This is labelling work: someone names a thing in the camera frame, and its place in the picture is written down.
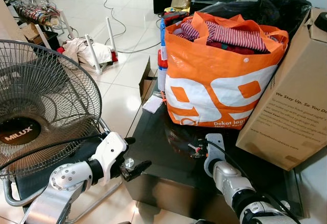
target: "white cloth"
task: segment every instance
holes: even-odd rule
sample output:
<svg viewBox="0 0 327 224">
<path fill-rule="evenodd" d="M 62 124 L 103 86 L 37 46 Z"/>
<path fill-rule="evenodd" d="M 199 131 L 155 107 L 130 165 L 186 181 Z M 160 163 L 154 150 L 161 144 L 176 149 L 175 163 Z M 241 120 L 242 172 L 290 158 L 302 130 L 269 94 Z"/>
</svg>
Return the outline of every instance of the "white cloth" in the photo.
<svg viewBox="0 0 327 224">
<path fill-rule="evenodd" d="M 89 64 L 90 66 L 94 66 L 95 61 L 93 59 L 91 49 L 89 46 L 86 46 L 84 42 L 84 38 L 67 40 L 62 46 L 65 49 L 63 54 L 73 59 L 77 63 L 82 62 Z M 110 47 L 95 42 L 92 44 L 92 47 L 99 64 L 110 62 L 112 60 Z"/>
</svg>

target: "white chair leg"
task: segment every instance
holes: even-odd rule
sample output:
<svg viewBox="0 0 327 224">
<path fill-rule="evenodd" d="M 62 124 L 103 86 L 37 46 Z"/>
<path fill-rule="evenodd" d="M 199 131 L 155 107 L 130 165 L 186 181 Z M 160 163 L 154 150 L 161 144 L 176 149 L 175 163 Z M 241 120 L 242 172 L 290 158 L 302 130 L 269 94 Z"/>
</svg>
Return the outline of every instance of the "white chair leg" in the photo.
<svg viewBox="0 0 327 224">
<path fill-rule="evenodd" d="M 112 35 L 112 30 L 111 30 L 111 26 L 110 26 L 110 22 L 109 22 L 109 17 L 107 17 L 107 16 L 106 16 L 106 22 L 107 22 L 107 29 L 108 29 L 108 33 L 109 33 L 109 37 L 110 37 L 111 47 L 113 48 L 113 51 L 117 55 L 117 50 L 116 50 L 116 46 L 115 46 L 114 40 L 113 40 L 113 35 Z"/>
<path fill-rule="evenodd" d="M 87 42 L 88 47 L 91 50 L 91 54 L 92 54 L 92 57 L 93 57 L 93 60 L 94 60 L 94 64 L 95 64 L 95 67 L 96 67 L 96 73 L 97 74 L 102 74 L 102 69 L 101 69 L 101 67 L 100 67 L 100 65 L 98 63 L 97 56 L 96 56 L 96 54 L 94 52 L 94 49 L 93 49 L 93 46 L 91 44 L 91 41 L 90 41 L 90 38 L 89 38 L 88 34 L 85 34 L 85 39 L 86 39 L 86 42 Z"/>
<path fill-rule="evenodd" d="M 49 42 L 47 41 L 46 37 L 44 36 L 39 24 L 36 24 L 35 27 L 36 27 L 36 30 L 39 33 L 44 45 L 46 46 L 46 48 L 51 49 Z"/>
<path fill-rule="evenodd" d="M 67 20 L 66 16 L 65 16 L 65 14 L 63 13 L 62 10 L 60 10 L 60 15 L 63 18 L 63 21 L 64 21 L 64 23 L 65 23 L 65 25 L 66 25 L 66 27 L 68 29 L 68 32 L 69 32 L 69 35 L 70 35 L 71 39 L 74 39 L 74 34 L 73 34 L 72 30 L 71 30 L 71 27 L 69 26 L 69 23 L 68 23 L 68 20 Z"/>
</svg>

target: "tiled floor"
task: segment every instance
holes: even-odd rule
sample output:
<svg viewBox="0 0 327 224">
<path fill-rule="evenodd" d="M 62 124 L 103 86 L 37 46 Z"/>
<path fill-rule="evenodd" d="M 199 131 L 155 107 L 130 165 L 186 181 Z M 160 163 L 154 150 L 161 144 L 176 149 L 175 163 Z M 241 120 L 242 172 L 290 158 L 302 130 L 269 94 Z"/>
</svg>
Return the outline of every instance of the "tiled floor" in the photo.
<svg viewBox="0 0 327 224">
<path fill-rule="evenodd" d="M 104 43 L 108 38 L 105 16 L 110 17 L 113 34 L 121 33 L 123 26 L 111 18 L 110 10 L 103 7 L 105 0 L 51 0 L 64 10 L 69 24 L 79 32 L 88 33 L 95 41 Z M 114 7 L 114 16 L 126 25 L 126 33 L 115 37 L 118 50 L 130 52 L 144 49 L 159 43 L 159 30 L 153 14 L 152 0 L 108 0 L 108 7 Z M 67 38 L 59 36 L 60 41 Z M 119 53 L 119 62 L 106 68 L 101 76 L 92 74 L 99 87 L 103 111 L 102 118 L 113 131 L 126 136 L 141 105 L 138 82 L 150 57 L 151 74 L 156 73 L 157 50 L 159 45 L 134 54 Z M 110 181 L 109 186 L 93 186 L 83 193 L 73 204 L 70 218 L 82 213 L 88 205 L 103 196 L 106 189 L 117 183 Z M 23 217 L 22 208 L 10 207 L 0 191 L 0 223 L 18 223 Z M 99 205 L 91 214 L 77 223 L 114 224 L 130 221 L 133 224 L 149 223 L 195 223 L 194 220 L 152 206 L 136 203 L 124 186 Z"/>
</svg>

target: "electric fan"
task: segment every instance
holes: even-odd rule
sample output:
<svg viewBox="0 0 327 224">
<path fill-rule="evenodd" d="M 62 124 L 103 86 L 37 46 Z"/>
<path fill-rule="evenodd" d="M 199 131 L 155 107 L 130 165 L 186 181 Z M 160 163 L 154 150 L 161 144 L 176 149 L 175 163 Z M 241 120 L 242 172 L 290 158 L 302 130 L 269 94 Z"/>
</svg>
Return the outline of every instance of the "electric fan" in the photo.
<svg viewBox="0 0 327 224">
<path fill-rule="evenodd" d="M 100 115 L 100 92 L 84 69 L 42 46 L 0 40 L 0 179 L 74 153 Z"/>
</svg>

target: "black garbage bag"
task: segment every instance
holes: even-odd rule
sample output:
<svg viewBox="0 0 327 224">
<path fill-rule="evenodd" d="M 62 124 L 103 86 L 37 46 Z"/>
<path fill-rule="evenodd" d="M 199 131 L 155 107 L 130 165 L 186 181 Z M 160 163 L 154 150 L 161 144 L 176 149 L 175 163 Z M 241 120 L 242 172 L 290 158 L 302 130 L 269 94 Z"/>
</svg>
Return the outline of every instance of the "black garbage bag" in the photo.
<svg viewBox="0 0 327 224">
<path fill-rule="evenodd" d="M 241 14 L 245 20 L 285 30 L 292 39 L 311 7 L 307 0 L 258 0 L 257 2 L 218 2 L 200 10 L 213 16 L 231 18 Z"/>
</svg>

